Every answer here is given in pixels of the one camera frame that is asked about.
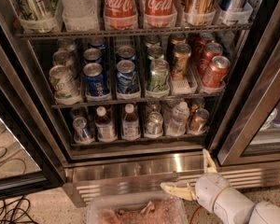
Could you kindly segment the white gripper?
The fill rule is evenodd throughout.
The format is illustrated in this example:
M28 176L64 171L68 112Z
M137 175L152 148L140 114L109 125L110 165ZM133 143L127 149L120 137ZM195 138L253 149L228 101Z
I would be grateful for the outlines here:
M187 201L195 201L197 197L197 202L213 213L218 195L230 186L230 182L217 173L217 166L205 148L203 149L203 170L205 174L197 180L195 191L189 182L184 181L162 182L161 188L166 193Z

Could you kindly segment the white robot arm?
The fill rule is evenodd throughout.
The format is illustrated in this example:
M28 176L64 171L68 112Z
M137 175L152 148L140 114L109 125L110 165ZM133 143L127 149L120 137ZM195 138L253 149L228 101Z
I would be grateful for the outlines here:
M280 224L280 207L269 202L254 203L235 189L217 171L206 149L203 170L194 187L189 182L162 182L161 188L183 200L196 201L223 224Z

